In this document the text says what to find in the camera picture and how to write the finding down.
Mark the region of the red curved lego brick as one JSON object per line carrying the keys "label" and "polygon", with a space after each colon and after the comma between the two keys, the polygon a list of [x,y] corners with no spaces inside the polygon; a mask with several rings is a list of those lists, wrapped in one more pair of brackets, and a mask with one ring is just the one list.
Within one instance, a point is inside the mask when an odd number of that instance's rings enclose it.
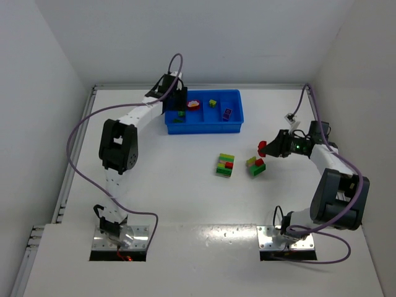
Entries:
{"label": "red curved lego brick", "polygon": [[266,156],[266,154],[264,152],[266,146],[267,146],[267,142],[265,140],[262,140],[259,142],[258,147],[257,147],[257,153],[259,154],[259,156],[261,156],[261,157]]}

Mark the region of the red flower lego brick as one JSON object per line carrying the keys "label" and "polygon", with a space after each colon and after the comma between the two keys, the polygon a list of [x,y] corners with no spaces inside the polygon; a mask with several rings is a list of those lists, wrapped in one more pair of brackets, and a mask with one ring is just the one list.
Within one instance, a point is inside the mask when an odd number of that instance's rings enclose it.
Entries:
{"label": "red flower lego brick", "polygon": [[195,111],[200,109],[200,101],[199,100],[191,100],[187,102],[187,109],[189,111]]}

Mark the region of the lime lego brick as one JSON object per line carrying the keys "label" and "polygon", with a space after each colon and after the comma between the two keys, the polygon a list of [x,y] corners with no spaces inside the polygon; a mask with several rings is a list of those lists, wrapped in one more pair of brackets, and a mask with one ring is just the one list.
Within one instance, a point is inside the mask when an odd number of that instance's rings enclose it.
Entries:
{"label": "lime lego brick", "polygon": [[209,107],[215,108],[216,105],[217,105],[217,101],[215,101],[215,100],[209,100]]}

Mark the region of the purple paw lego brick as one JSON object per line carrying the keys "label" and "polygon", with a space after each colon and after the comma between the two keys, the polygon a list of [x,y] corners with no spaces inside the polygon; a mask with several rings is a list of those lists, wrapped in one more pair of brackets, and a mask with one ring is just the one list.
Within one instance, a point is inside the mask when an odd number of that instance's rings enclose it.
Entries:
{"label": "purple paw lego brick", "polygon": [[226,108],[226,109],[224,110],[224,112],[223,112],[222,120],[223,120],[223,121],[229,121],[230,118],[231,118],[232,112],[233,112],[232,109]]}

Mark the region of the large lego block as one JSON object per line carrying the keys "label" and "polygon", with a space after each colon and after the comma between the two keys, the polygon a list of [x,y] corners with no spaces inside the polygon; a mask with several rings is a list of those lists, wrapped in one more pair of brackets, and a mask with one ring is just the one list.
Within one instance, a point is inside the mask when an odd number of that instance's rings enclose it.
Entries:
{"label": "large lego block", "polygon": [[216,174],[230,177],[233,172],[235,156],[221,153],[217,161]]}

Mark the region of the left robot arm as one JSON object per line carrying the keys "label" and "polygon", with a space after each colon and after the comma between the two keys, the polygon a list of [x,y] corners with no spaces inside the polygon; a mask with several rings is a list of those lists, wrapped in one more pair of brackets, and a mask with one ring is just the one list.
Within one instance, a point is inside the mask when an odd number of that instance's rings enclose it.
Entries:
{"label": "left robot arm", "polygon": [[128,191],[129,175],[139,156],[138,135],[164,112],[185,109],[187,87],[181,78],[182,73],[178,72],[164,74],[141,103],[103,125],[99,158],[105,169],[105,194],[110,197],[110,203],[97,205],[94,211],[100,220],[100,230],[113,240],[120,241],[126,232],[130,212],[121,207],[120,199]]}

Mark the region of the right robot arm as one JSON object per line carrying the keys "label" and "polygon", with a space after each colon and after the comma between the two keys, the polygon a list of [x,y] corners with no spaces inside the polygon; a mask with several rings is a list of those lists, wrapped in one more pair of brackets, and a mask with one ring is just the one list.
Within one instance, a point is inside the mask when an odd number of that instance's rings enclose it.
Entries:
{"label": "right robot arm", "polygon": [[369,179],[338,154],[337,146],[328,141],[329,132],[329,123],[311,121],[305,135],[297,136],[295,132],[281,129],[273,141],[259,142],[257,152],[260,156],[303,155],[321,174],[310,207],[289,212],[282,218],[280,236],[292,242],[324,228],[356,230],[361,225]]}

